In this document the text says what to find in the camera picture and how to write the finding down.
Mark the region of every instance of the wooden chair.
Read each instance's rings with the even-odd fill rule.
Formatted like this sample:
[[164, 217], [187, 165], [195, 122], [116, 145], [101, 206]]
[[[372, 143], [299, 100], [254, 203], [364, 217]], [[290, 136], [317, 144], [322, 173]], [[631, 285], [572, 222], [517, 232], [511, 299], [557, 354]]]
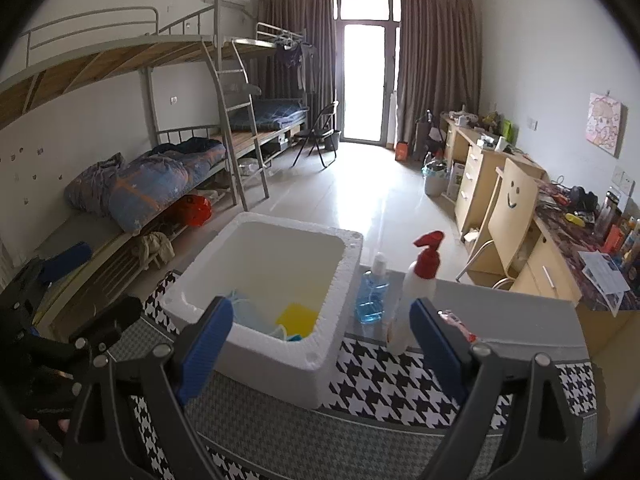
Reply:
[[459, 282], [469, 267], [480, 257], [480, 254], [493, 245], [506, 275], [506, 278], [497, 282], [494, 288], [500, 288], [506, 283], [514, 282], [515, 278], [510, 276], [509, 270], [527, 236], [537, 201], [538, 184], [536, 181], [512, 160], [507, 159], [504, 165], [500, 193], [487, 225], [492, 239], [485, 242], [474, 254], [465, 268], [456, 276], [456, 281]]
[[[336, 152], [335, 144], [334, 144], [333, 124], [335, 119], [335, 111], [337, 109], [338, 109], [338, 101], [334, 101], [333, 103], [325, 106], [322, 110], [320, 110], [320, 113], [318, 114], [318, 117], [316, 117], [316, 120], [314, 121], [310, 130], [302, 130], [300, 133], [297, 133], [295, 135], [296, 139], [304, 139], [304, 142], [302, 143], [302, 146], [300, 146], [300, 151], [298, 152], [298, 156], [296, 157], [296, 160], [293, 161], [293, 165], [291, 166], [292, 168], [296, 165], [296, 162], [300, 158], [300, 154], [302, 153], [302, 150], [305, 149], [306, 143], [309, 139], [313, 140], [314, 142], [314, 145], [311, 147], [311, 150], [309, 150], [309, 155], [313, 153], [313, 150], [315, 147], [318, 149], [318, 155], [320, 155], [320, 162], [322, 162], [322, 166], [324, 168], [328, 168], [330, 165], [332, 165], [335, 162], [335, 159], [338, 158], [338, 154]], [[320, 143], [319, 143], [319, 141], [324, 142], [324, 140], [327, 137], [331, 141], [331, 146], [334, 149], [334, 160], [329, 162], [329, 164], [324, 163], [324, 159], [322, 158], [322, 153], [320, 151]]]

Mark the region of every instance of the blue blanket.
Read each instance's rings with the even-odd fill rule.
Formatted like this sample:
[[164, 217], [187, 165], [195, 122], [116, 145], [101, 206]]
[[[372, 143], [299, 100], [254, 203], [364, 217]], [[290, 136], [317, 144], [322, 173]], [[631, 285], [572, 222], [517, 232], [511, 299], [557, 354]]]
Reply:
[[[255, 124], [259, 132], [274, 132], [299, 123], [306, 116], [306, 108], [291, 99], [256, 99], [254, 100]], [[233, 132], [251, 130], [248, 108], [241, 108], [231, 117]]]
[[114, 155], [71, 181], [65, 198], [75, 208], [111, 216], [133, 233], [200, 184], [224, 157], [222, 143], [198, 137], [160, 144], [130, 164]]

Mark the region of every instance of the chair backrest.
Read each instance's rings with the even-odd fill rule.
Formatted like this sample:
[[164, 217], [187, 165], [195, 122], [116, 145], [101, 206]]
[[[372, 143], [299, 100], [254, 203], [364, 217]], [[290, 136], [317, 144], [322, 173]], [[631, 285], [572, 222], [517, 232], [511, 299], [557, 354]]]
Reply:
[[509, 270], [527, 236], [537, 201], [536, 181], [508, 158], [498, 200], [488, 225], [505, 271]]
[[334, 101], [333, 103], [329, 103], [322, 110], [320, 110], [320, 112], [318, 113], [318, 117], [316, 117], [316, 120], [314, 121], [312, 129], [316, 130], [326, 128], [329, 121], [331, 121], [335, 117], [335, 112], [338, 109], [338, 104], [340, 104], [340, 101]]

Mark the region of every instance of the door frame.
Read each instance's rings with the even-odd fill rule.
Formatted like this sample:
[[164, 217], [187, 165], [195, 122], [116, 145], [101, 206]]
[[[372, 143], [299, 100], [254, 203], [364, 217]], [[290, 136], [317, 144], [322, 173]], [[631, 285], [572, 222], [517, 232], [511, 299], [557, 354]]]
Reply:
[[[336, 67], [335, 81], [337, 99], [342, 106], [338, 107], [337, 124], [341, 131], [340, 140], [343, 142], [357, 142], [359, 144], [373, 144], [375, 146], [386, 146], [388, 139], [389, 114], [391, 104], [391, 94], [395, 91], [394, 81], [396, 78], [396, 28], [400, 22], [394, 21], [393, 0], [388, 0], [389, 19], [388, 20], [343, 20], [342, 0], [336, 0], [337, 15], [335, 18], [335, 39], [336, 39]], [[385, 29], [385, 83], [383, 86], [382, 101], [382, 124], [380, 125], [380, 140], [360, 140], [344, 136], [344, 27], [347, 25], [377, 25]]]

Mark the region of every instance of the white foam box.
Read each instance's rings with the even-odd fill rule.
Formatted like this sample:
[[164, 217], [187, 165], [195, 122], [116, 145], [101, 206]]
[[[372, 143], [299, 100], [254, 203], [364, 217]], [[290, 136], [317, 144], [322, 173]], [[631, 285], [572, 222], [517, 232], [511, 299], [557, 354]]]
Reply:
[[462, 184], [462, 175], [465, 173], [465, 165], [459, 162], [454, 162], [450, 169], [449, 185], [447, 186], [447, 196], [456, 200], [458, 193], [460, 192], [460, 185]]
[[238, 290], [274, 323], [290, 303], [318, 312], [313, 332], [287, 342], [234, 323], [216, 370], [308, 409], [324, 401], [360, 284], [362, 234], [241, 213], [162, 297], [178, 328], [197, 322], [215, 296]]

